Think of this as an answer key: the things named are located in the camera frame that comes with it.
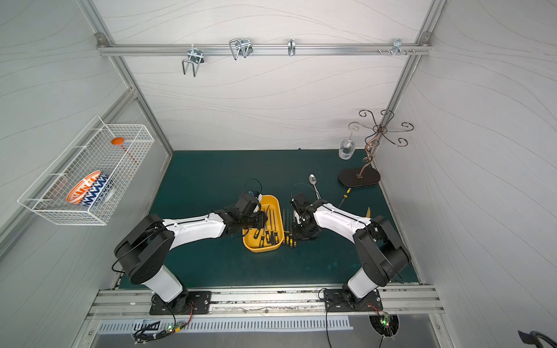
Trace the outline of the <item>yellow black angled file tool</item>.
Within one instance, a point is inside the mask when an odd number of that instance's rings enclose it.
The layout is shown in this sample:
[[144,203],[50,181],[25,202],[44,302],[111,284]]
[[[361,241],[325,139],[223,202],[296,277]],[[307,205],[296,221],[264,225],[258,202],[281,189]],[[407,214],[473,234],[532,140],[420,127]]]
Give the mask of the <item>yellow black angled file tool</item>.
[[297,247],[297,240],[296,240],[296,230],[297,230],[297,218],[295,211],[291,211],[290,217],[290,247],[296,248]]

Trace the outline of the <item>yellow plastic storage tray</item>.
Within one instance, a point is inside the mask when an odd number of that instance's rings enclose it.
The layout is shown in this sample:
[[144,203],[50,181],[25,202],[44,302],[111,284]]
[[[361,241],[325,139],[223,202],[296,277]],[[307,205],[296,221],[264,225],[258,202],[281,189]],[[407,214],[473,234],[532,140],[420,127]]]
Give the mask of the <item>yellow plastic storage tray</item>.
[[271,252],[286,243],[278,199],[272,195],[263,195],[261,204],[266,218],[263,227],[243,230],[243,244],[253,253]]

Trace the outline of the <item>yellow black screwdriver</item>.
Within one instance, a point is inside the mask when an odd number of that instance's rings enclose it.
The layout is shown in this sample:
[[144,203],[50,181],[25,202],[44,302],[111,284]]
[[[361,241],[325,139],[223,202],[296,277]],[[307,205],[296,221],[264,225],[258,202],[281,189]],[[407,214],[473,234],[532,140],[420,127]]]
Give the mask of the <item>yellow black screwdriver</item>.
[[350,193],[351,193],[352,188],[348,188],[348,190],[343,194],[342,200],[339,203],[339,208],[341,208],[343,206],[343,204],[345,203],[346,199],[349,197]]

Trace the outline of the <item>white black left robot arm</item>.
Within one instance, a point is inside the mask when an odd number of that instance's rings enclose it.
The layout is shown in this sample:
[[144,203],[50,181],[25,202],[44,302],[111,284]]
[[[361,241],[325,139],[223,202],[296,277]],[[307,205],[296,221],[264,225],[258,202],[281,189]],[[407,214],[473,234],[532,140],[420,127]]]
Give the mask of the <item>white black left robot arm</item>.
[[144,217],[116,246],[117,264],[132,284],[141,284],[170,303],[188,291],[165,266],[171,250],[205,239],[218,239],[244,229],[262,227],[267,220],[258,191],[243,193],[236,204],[207,215],[183,219]]

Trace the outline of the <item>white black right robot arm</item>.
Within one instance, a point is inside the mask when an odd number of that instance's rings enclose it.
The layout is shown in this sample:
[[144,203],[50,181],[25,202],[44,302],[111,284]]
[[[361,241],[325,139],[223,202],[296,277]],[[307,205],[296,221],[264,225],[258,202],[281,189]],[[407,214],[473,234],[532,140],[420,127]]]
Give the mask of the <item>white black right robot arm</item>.
[[315,239],[326,229],[355,245],[361,267],[343,286],[348,301],[359,302],[385,287],[411,262],[407,246],[385,217],[357,216],[326,200],[312,202],[304,194],[295,195],[290,203],[294,208],[295,239]]

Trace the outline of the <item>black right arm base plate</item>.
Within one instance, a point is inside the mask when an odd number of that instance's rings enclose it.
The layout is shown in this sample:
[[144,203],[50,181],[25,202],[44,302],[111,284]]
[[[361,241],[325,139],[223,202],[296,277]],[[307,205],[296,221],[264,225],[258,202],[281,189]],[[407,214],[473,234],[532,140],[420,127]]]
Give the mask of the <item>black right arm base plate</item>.
[[318,294],[328,313],[381,312],[383,305],[377,290],[359,299],[348,289],[322,288]]

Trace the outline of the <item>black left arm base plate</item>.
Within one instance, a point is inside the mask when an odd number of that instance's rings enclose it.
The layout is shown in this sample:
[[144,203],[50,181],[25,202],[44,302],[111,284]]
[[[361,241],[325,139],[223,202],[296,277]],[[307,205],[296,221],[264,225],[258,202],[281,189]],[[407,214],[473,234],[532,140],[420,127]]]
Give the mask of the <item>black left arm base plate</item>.
[[212,297],[211,291],[187,291],[178,295],[170,302],[164,302],[157,294],[152,296],[149,309],[151,316],[171,316],[174,314],[185,315],[193,312],[194,315],[206,315]]

